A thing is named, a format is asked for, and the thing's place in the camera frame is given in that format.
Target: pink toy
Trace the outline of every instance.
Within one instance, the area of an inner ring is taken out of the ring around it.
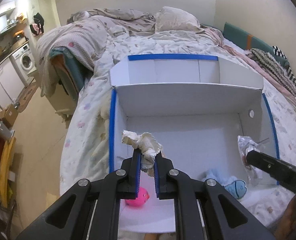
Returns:
[[[136,199],[126,199],[126,204],[132,207],[141,207],[150,198],[148,191],[139,187],[138,197]]]

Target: washing machine door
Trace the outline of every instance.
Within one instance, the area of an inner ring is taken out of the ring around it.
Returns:
[[[20,59],[21,67],[25,71],[30,71],[33,68],[33,62],[28,53],[24,53]]]

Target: white cardboard box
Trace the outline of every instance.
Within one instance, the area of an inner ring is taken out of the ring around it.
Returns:
[[[263,78],[258,73],[214,56],[144,56],[128,56],[110,71],[114,87],[110,171],[119,169],[122,160],[133,153],[131,146],[121,143],[123,130],[152,133],[174,168],[192,179],[201,180],[207,170],[216,168],[226,177],[234,175],[247,182],[238,152],[238,135],[251,136],[257,142],[266,139],[265,153],[279,158],[273,119],[262,94]],[[263,192],[268,194],[276,181],[264,174],[262,184],[266,185],[262,186],[264,191],[247,185],[243,199],[250,201],[262,197]],[[120,214],[119,228],[174,232],[173,200],[157,199],[154,179],[143,172],[140,186],[147,189],[150,199],[141,208],[126,206]]]

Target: round hole in box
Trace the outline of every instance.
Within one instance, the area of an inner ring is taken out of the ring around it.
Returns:
[[[250,118],[253,118],[255,116],[255,112],[253,110],[249,110],[248,115]]]

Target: blue plush toy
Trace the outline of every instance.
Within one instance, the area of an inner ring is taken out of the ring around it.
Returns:
[[[246,182],[231,176],[228,179],[223,178],[218,170],[211,169],[207,171],[206,177],[202,179],[214,179],[221,184],[235,199],[241,199],[247,192]]]

